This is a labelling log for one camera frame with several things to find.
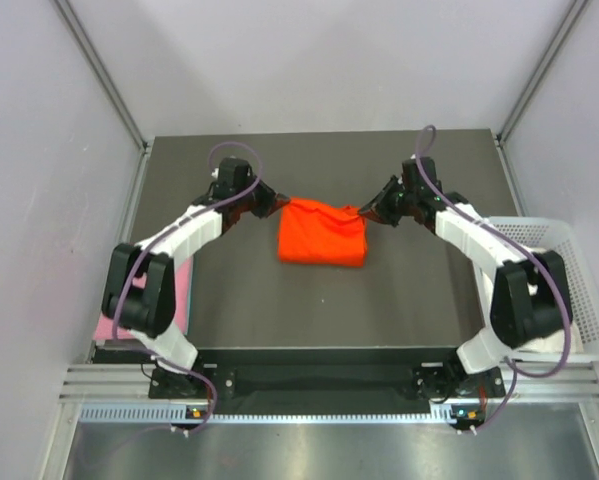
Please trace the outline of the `orange t-shirt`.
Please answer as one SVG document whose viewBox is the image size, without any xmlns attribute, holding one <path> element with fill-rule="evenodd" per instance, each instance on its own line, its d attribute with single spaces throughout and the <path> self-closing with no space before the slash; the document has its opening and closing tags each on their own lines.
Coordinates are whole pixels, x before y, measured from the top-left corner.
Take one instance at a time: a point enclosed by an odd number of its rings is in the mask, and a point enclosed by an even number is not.
<svg viewBox="0 0 599 480">
<path fill-rule="evenodd" d="M 281 209 L 277 235 L 281 262 L 361 268 L 367 251 L 366 220 L 357 207 L 293 197 Z"/>
</svg>

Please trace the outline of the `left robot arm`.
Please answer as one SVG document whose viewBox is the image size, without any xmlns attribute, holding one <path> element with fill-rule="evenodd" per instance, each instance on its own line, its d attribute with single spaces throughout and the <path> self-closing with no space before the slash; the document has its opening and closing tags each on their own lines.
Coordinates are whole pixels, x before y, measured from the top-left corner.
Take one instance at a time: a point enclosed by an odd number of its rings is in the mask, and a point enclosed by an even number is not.
<svg viewBox="0 0 599 480">
<path fill-rule="evenodd" d="M 176 272 L 205 245 L 227 233 L 245 213 L 267 218 L 290 203 L 240 158 L 223 159 L 208 190 L 182 215 L 138 243 L 120 243 L 112 251 L 101 313 L 112 322 L 112 338 L 125 330 L 141 343 L 141 352 L 172 373 L 171 384 L 184 396 L 216 389 L 195 366 L 198 349 L 175 324 Z"/>
</svg>

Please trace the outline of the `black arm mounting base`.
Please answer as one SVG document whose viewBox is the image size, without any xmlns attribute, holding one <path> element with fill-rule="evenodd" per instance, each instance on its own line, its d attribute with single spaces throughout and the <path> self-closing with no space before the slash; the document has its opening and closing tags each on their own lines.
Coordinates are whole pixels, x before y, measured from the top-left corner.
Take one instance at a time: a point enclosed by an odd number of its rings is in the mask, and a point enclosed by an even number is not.
<svg viewBox="0 0 599 480">
<path fill-rule="evenodd" d="M 462 373 L 449 347 L 207 348 L 192 373 L 157 366 L 149 381 L 152 399 L 217 397 L 222 407 L 256 394 L 380 394 L 405 401 L 505 394 L 498 367 Z"/>
</svg>

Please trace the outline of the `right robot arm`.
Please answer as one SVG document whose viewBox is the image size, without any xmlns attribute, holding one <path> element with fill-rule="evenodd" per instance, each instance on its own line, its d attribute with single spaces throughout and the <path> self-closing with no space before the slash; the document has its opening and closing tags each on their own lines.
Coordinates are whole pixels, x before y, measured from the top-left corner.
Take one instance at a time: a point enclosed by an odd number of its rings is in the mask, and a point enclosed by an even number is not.
<svg viewBox="0 0 599 480">
<path fill-rule="evenodd" d="M 533 251 L 505 236 L 456 192 L 445 193 L 430 157 L 403 161 L 393 176 L 359 211 L 362 218 L 397 226 L 413 218 L 436 237 L 457 248 L 492 283 L 488 317 L 470 340 L 442 363 L 448 388 L 466 396 L 482 373 L 509 362 L 515 351 L 539 339 L 562 334 L 556 364 L 565 366 L 572 346 L 572 307 L 563 258 L 553 250 Z"/>
</svg>

